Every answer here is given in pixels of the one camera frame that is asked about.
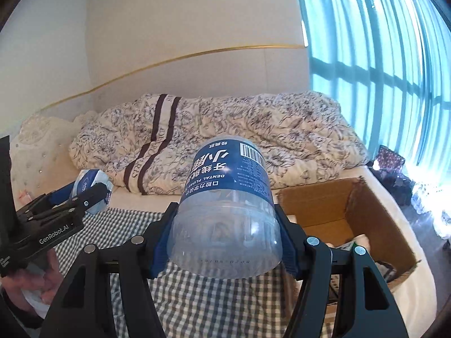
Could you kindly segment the person left hand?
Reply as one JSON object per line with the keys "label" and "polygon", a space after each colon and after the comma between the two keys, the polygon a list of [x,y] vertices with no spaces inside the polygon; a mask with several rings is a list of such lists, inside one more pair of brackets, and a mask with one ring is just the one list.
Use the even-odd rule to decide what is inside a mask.
{"label": "person left hand", "polygon": [[47,252],[48,268],[43,275],[37,275],[26,269],[18,270],[14,275],[1,277],[1,286],[12,304],[17,308],[32,311],[22,291],[39,291],[45,304],[51,304],[63,280],[55,249]]}

